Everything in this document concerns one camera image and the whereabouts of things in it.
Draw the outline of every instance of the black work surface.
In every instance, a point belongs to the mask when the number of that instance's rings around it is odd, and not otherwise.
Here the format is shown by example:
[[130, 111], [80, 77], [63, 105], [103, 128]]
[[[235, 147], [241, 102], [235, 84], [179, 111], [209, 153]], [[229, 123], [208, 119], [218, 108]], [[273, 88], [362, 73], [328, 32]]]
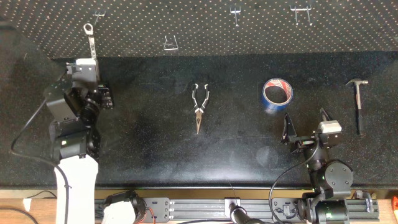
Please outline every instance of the black work surface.
[[[65, 60], [58, 60], [58, 67], [40, 58], [23, 60], [24, 52], [13, 59], [2, 56], [1, 70], [9, 69], [0, 88], [0, 185], [54, 187], [51, 167], [7, 151]], [[268, 114], [259, 98], [263, 84], [278, 77], [292, 85], [294, 98], [286, 111], [299, 136], [317, 128], [321, 107], [339, 121], [343, 140], [330, 157], [354, 169], [353, 187], [397, 188], [397, 59], [396, 52], [101, 58], [115, 108], [98, 119], [97, 187], [270, 187], [284, 170], [303, 161], [303, 155], [289, 154], [280, 143], [285, 111]], [[352, 78], [369, 80], [361, 86], [363, 139], [356, 134], [354, 86], [345, 86]], [[210, 87], [199, 134], [191, 98], [195, 82], [200, 103], [203, 84]], [[50, 157], [52, 119], [45, 108], [16, 150]], [[304, 167], [279, 184], [309, 186]]]

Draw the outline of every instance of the claw hammer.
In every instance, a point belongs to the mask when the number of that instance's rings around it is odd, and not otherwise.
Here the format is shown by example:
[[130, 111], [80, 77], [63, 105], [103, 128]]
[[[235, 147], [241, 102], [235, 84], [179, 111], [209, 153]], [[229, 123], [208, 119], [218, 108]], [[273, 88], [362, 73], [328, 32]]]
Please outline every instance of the claw hammer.
[[363, 137], [365, 135], [363, 123], [362, 123], [362, 114], [361, 114], [361, 95], [359, 94], [359, 85], [368, 84], [367, 80], [360, 80], [359, 78], [354, 78], [350, 80], [346, 85], [354, 83], [356, 89], [356, 106], [357, 106], [357, 113], [356, 113], [356, 120], [358, 122], [358, 134], [359, 136]]

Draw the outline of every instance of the orange object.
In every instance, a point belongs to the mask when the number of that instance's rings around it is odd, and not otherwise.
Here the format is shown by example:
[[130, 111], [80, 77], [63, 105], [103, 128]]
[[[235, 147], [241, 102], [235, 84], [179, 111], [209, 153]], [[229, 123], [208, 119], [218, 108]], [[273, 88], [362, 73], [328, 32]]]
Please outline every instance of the orange object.
[[392, 209], [398, 222], [398, 198], [396, 196], [394, 196], [394, 198], [392, 199]]

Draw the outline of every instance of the pegboard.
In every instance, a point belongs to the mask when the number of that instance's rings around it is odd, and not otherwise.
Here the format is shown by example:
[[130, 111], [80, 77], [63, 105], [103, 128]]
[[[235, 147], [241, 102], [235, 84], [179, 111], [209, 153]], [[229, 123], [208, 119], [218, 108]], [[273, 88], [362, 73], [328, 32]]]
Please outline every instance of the pegboard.
[[[311, 7], [306, 11], [290, 7]], [[236, 26], [231, 10], [240, 9]], [[0, 0], [0, 15], [50, 58], [398, 50], [398, 2], [359, 0]], [[164, 50], [168, 43], [178, 50]]]

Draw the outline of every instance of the blue tape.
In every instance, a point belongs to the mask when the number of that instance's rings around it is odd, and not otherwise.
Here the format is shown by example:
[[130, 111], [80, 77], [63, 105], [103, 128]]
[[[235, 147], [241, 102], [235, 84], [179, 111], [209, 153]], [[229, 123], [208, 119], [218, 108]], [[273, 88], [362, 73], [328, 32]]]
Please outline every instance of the blue tape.
[[[266, 96], [266, 89], [271, 87], [271, 86], [277, 86], [281, 89], [283, 89], [286, 93], [287, 100], [283, 103], [274, 103], [271, 100], [268, 99]], [[261, 99], [262, 102], [265, 104], [266, 108], [272, 109], [272, 110], [281, 110], [284, 109], [290, 101], [292, 101], [293, 98], [293, 89], [290, 84], [281, 79], [281, 78], [272, 78], [264, 84], [264, 87], [262, 88], [262, 94], [261, 94]]]

